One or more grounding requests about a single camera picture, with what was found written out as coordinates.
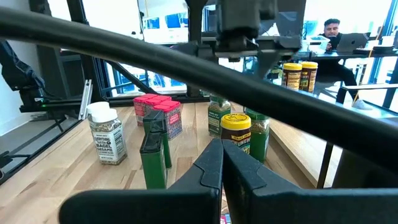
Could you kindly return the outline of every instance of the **white wall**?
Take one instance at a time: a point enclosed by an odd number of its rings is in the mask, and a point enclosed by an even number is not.
[[[28,0],[0,0],[0,6],[17,10],[29,11]],[[30,65],[40,75],[39,61],[37,59],[36,46],[24,42],[9,42],[19,59]],[[4,78],[0,76],[0,136],[19,127],[30,120],[29,113],[20,113],[22,105],[18,91],[11,91]]]

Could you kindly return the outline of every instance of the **yellow cap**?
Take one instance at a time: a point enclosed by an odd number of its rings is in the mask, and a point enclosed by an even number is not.
[[[303,65],[299,63],[284,63],[284,69],[288,70],[301,70]]]
[[[318,63],[316,62],[302,62],[303,68],[318,68]]]
[[[244,130],[251,127],[251,119],[246,114],[226,114],[221,118],[221,127],[228,130]]]

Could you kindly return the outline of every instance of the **laptop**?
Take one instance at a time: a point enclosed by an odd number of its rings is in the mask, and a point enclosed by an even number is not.
[[[353,52],[357,48],[364,48],[368,42],[367,34],[343,34],[337,46],[337,52]]]

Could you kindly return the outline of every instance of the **white cap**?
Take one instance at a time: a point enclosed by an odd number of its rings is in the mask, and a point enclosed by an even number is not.
[[[108,122],[112,121],[114,119],[118,118],[118,112],[116,112],[115,109],[107,109],[107,110],[101,110],[101,111],[95,111],[91,117],[93,118],[93,121],[96,123],[103,123],[103,122]]]
[[[96,102],[92,103],[87,106],[87,113],[92,114],[95,111],[101,111],[101,110],[107,110],[109,109],[109,103],[108,102]]]

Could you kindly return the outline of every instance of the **red cap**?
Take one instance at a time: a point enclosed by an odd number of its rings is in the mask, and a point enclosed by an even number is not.
[[[146,97],[146,98],[148,98],[148,99],[152,99],[153,97],[156,97],[156,96],[158,96],[158,95],[152,94],[152,93],[147,93],[147,94],[142,95],[142,96],[143,96],[143,97]]]
[[[163,102],[161,102],[160,104],[161,104],[161,105],[166,105],[166,106],[176,107],[176,106],[180,106],[181,103],[178,102],[178,101],[169,100],[169,101],[163,101]]]
[[[138,97],[135,97],[132,101],[133,101],[133,102],[136,102],[136,103],[143,103],[143,102],[145,102],[146,100],[148,100],[148,98],[143,97],[143,96],[138,96]]]
[[[161,101],[155,99],[148,99],[144,103],[148,105],[158,105],[159,103],[161,103]]]
[[[161,104],[154,106],[155,110],[162,110],[164,113],[174,110],[175,108],[180,106],[180,102],[177,101],[164,101]]]
[[[171,96],[156,96],[156,97],[153,97],[153,99],[160,100],[160,101],[167,101],[167,100],[172,100],[172,97]]]

